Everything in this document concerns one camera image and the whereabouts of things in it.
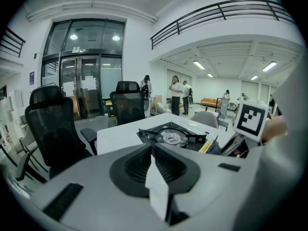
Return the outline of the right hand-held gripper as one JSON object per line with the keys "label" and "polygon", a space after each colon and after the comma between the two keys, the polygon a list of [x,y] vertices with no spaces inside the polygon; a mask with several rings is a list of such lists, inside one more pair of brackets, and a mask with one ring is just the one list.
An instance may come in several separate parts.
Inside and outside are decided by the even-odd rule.
{"label": "right hand-held gripper", "polygon": [[246,157],[250,149],[260,146],[268,114],[269,107],[263,101],[240,100],[233,125],[236,133],[221,148],[220,155]]}

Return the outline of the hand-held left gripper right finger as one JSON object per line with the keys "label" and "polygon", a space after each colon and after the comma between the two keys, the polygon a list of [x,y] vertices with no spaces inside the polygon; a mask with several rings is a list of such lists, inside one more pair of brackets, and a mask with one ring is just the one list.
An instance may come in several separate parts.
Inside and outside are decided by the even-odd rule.
{"label": "hand-held left gripper right finger", "polygon": [[245,159],[155,145],[155,159],[171,161],[165,231],[242,231],[252,186],[252,154]]}

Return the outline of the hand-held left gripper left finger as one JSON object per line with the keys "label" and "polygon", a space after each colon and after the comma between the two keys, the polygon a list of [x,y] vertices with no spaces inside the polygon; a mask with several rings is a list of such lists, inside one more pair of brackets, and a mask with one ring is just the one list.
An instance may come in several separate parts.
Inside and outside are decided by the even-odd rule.
{"label": "hand-held left gripper left finger", "polygon": [[[137,149],[132,146],[83,159],[31,196],[33,218],[48,231],[165,231],[164,223],[145,198],[131,197],[111,181],[112,163]],[[82,186],[59,221],[44,211],[70,183]]]}

